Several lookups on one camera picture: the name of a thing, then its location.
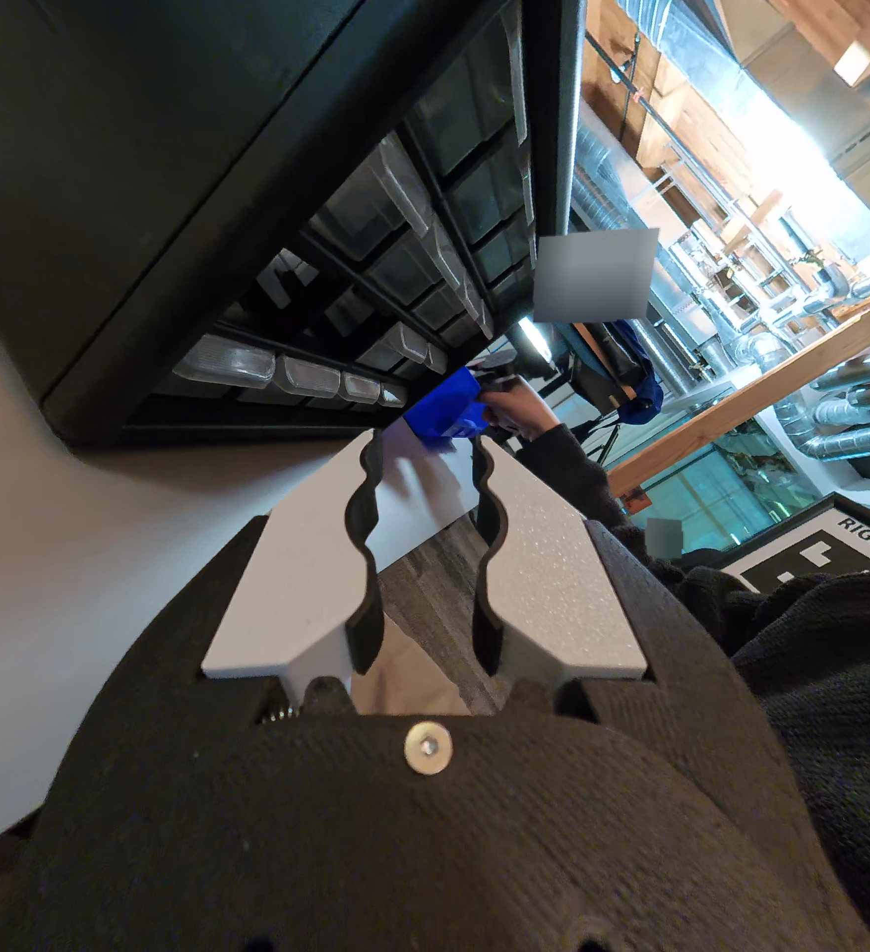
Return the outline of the glass partition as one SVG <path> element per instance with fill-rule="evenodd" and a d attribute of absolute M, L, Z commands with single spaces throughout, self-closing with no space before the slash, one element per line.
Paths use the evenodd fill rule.
<path fill-rule="evenodd" d="M 820 499 L 752 419 L 642 483 L 623 506 L 641 530 L 677 523 L 687 555 L 733 549 Z"/>

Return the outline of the black white marker sign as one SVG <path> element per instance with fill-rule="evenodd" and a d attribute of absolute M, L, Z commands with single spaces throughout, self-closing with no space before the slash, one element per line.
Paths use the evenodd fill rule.
<path fill-rule="evenodd" d="M 718 570 L 760 594 L 816 574 L 870 573 L 870 508 L 829 494 L 727 551 Z"/>

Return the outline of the black drawer cabinet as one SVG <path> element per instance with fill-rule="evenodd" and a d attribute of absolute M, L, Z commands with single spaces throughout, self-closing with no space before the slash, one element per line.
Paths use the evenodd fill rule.
<path fill-rule="evenodd" d="M 74 447 L 383 428 L 155 395 L 507 2 L 0 2 L 0 343 Z M 586 2 L 521 2 L 536 256 L 567 230 Z"/>

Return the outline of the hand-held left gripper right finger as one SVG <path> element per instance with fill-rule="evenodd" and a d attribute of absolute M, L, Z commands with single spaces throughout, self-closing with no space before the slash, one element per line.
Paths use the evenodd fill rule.
<path fill-rule="evenodd" d="M 477 569 L 472 645 L 489 676 L 557 692 L 640 681 L 645 656 L 582 513 L 488 437 L 472 442 Z"/>

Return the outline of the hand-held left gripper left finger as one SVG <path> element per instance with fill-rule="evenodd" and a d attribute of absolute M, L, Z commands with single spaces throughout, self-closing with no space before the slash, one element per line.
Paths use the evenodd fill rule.
<path fill-rule="evenodd" d="M 350 690 L 383 640 L 377 567 L 381 432 L 358 435 L 270 511 L 203 659 L 208 679 L 274 676 L 293 708 L 317 679 Z"/>

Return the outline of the person's right forearm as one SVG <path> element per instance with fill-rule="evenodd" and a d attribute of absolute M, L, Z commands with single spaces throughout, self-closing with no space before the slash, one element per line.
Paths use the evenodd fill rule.
<path fill-rule="evenodd" d="M 515 458 L 585 519 L 603 525 L 643 565 L 649 564 L 644 531 L 624 514 L 606 470 L 585 454 L 564 424 L 525 444 Z"/>

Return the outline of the long silver ventilation duct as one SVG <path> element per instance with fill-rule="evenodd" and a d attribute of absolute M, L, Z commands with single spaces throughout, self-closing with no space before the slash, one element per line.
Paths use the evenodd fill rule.
<path fill-rule="evenodd" d="M 675 258 L 686 227 L 601 118 L 581 101 L 574 150 L 572 209 L 592 231 L 658 232 L 644 315 L 629 319 L 666 390 L 684 397 L 703 381 L 696 350 L 716 328 Z"/>

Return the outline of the blue plastic bin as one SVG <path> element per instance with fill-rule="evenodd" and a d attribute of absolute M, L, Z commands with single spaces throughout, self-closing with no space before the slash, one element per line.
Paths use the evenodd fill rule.
<path fill-rule="evenodd" d="M 427 449 L 447 449 L 454 440 L 477 437 L 489 427 L 480 393 L 478 379 L 463 366 L 406 411 L 403 419 Z"/>

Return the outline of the person's right hand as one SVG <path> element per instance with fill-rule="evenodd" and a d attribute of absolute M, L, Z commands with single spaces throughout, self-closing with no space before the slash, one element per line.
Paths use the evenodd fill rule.
<path fill-rule="evenodd" d="M 483 389 L 478 395 L 484 419 L 490 426 L 531 443 L 560 426 L 544 399 L 520 377 L 502 389 Z"/>

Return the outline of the light grey desk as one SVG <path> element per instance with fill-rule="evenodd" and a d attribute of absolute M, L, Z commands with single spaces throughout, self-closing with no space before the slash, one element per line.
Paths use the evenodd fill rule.
<path fill-rule="evenodd" d="M 0 344 L 0 835 L 143 629 L 346 443 L 73 452 Z"/>

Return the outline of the person's dark knit sweater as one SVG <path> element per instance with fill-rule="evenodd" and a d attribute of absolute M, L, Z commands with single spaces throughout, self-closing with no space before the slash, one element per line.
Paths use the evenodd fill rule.
<path fill-rule="evenodd" d="M 870 928 L 870 572 L 794 578 L 770 594 L 615 537 L 714 638 L 781 740 L 813 827 Z"/>

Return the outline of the wooden beam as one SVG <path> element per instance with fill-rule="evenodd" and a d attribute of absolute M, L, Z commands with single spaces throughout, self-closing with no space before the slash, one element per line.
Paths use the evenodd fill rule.
<path fill-rule="evenodd" d="M 870 309 L 777 367 L 701 412 L 631 458 L 608 470 L 614 498 L 620 499 L 661 471 L 712 443 L 737 424 L 753 418 L 810 384 L 839 363 L 870 347 Z"/>

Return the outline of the set of clear plastic drawers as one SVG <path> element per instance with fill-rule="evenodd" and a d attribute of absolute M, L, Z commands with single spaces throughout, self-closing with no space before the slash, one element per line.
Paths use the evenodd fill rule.
<path fill-rule="evenodd" d="M 401 412 L 531 290 L 521 2 L 507 2 L 155 395 Z"/>

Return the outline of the short silver ventilation duct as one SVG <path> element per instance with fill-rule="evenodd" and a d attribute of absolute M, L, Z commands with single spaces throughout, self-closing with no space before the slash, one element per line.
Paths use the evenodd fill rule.
<path fill-rule="evenodd" d="M 870 425 L 833 435 L 813 435 L 797 446 L 801 455 L 835 462 L 870 457 Z"/>

